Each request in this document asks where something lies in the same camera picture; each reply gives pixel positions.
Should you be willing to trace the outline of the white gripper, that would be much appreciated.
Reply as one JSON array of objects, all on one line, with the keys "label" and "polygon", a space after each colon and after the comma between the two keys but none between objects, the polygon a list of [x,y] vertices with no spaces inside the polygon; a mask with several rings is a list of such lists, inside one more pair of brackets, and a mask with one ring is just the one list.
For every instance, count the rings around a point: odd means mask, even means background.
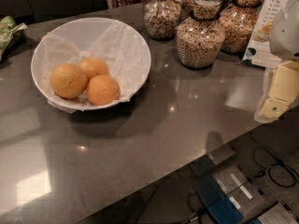
[{"label": "white gripper", "polygon": [[[273,20],[270,51],[284,60],[299,60],[299,0],[288,0]],[[263,75],[263,95],[254,119],[270,123],[283,115],[299,96],[299,62],[284,61]]]}]

